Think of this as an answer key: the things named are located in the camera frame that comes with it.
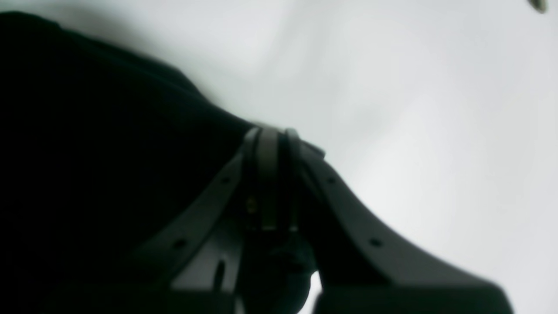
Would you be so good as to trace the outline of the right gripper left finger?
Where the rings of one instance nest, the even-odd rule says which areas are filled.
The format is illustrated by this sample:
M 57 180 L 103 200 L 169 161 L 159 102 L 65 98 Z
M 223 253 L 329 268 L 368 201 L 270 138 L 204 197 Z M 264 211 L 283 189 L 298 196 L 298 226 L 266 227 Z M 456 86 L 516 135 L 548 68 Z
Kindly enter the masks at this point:
M 250 232 L 279 231 L 279 132 L 253 128 L 177 219 L 134 250 L 127 277 L 170 296 L 170 313 L 245 314 L 238 290 Z

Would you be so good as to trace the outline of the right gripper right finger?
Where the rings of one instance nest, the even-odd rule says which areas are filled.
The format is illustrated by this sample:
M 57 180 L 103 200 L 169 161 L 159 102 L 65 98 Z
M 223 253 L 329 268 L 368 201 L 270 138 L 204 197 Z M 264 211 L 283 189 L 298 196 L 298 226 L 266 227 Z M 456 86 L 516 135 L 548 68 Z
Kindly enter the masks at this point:
M 321 277 L 315 314 L 511 314 L 502 289 L 393 231 L 319 152 L 286 131 L 299 172 L 299 230 Z

